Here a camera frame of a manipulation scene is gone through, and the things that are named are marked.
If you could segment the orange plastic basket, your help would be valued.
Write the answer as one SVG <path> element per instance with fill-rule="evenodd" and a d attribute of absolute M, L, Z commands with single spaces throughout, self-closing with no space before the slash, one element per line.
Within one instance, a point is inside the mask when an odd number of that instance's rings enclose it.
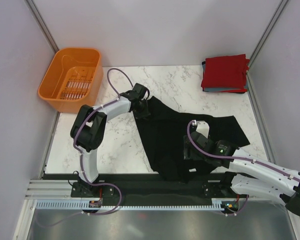
<path fill-rule="evenodd" d="M 37 90 L 60 113 L 78 113 L 93 106 L 103 80 L 102 55 L 95 48 L 67 47 L 52 59 Z"/>

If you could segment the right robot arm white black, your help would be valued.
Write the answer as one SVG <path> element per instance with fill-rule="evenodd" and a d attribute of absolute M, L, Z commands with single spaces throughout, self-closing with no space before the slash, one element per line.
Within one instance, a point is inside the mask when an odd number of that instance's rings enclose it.
<path fill-rule="evenodd" d="M 227 169 L 219 184 L 223 196 L 235 193 L 268 199 L 300 217 L 300 171 L 252 156 L 226 140 L 214 142 L 197 131 L 184 137 L 184 158 L 214 170 Z"/>

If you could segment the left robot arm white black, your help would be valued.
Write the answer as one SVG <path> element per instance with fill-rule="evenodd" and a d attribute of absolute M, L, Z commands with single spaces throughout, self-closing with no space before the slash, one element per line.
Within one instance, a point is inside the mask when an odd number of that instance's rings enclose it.
<path fill-rule="evenodd" d="M 89 197 L 100 191 L 100 185 L 95 181 L 99 177 L 97 151 L 104 139 L 107 122 L 130 112 L 136 119 L 149 118 L 149 96 L 149 89 L 137 83 L 131 90 L 120 93 L 105 104 L 80 108 L 70 136 L 73 147 L 79 152 L 79 177 L 84 181 L 82 191 Z"/>

